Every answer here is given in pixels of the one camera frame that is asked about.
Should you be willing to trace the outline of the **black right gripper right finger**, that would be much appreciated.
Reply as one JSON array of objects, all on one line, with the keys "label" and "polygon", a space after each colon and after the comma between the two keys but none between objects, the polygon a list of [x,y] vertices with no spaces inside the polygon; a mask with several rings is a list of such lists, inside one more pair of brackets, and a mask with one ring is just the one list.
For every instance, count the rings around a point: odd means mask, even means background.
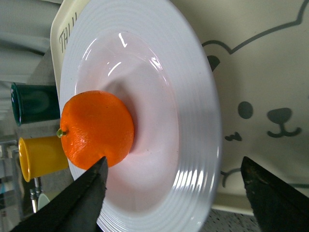
[{"label": "black right gripper right finger", "polygon": [[244,157],[241,164],[246,195],[263,232],[307,232],[309,198]]}]

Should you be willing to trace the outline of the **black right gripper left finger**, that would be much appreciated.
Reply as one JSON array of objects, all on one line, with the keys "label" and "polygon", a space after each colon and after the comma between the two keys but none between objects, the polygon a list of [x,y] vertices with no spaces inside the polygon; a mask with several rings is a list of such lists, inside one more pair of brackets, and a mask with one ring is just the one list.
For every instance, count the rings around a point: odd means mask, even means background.
[{"label": "black right gripper left finger", "polygon": [[107,159],[103,157],[12,231],[95,232],[105,198],[107,176]]}]

